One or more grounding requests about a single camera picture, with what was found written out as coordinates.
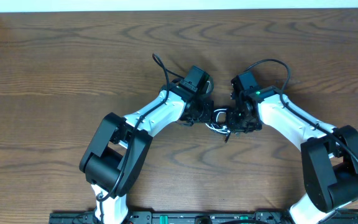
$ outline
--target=table surface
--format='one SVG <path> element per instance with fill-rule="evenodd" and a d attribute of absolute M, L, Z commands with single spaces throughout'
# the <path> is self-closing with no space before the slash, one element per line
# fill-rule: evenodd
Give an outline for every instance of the table surface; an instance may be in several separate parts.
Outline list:
<path fill-rule="evenodd" d="M 358 130 L 358 9 L 0 14 L 0 223 L 94 208 L 79 161 L 106 114 L 158 95 L 153 52 L 182 75 L 206 70 L 216 105 L 233 104 L 230 80 L 246 66 L 283 60 L 294 103 Z M 254 73 L 262 86 L 285 79 L 274 63 Z M 276 130 L 224 144 L 203 124 L 173 123 L 154 138 L 127 203 L 241 212 L 288 208 L 304 193 L 300 153 Z"/>

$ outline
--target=wood grain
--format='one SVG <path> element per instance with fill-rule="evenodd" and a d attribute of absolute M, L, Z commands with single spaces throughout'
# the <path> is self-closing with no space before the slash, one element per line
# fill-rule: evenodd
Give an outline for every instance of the wood grain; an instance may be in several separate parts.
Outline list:
<path fill-rule="evenodd" d="M 358 9 L 0 14 L 0 223 L 95 206 L 79 161 L 103 116 L 157 96 L 153 52 L 178 73 L 206 70 L 217 105 L 232 104 L 230 79 L 246 66 L 283 60 L 292 101 L 358 130 Z M 274 63 L 255 74 L 263 86 L 285 79 Z M 202 124 L 170 124 L 128 204 L 240 212 L 288 208 L 304 192 L 300 153 L 276 130 L 224 144 Z"/>

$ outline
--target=white backdrop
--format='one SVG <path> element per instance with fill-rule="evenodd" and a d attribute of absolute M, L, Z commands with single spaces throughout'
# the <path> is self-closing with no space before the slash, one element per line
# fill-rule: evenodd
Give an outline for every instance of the white backdrop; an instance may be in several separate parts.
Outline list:
<path fill-rule="evenodd" d="M 0 12 L 358 7 L 358 0 L 0 0 Z"/>

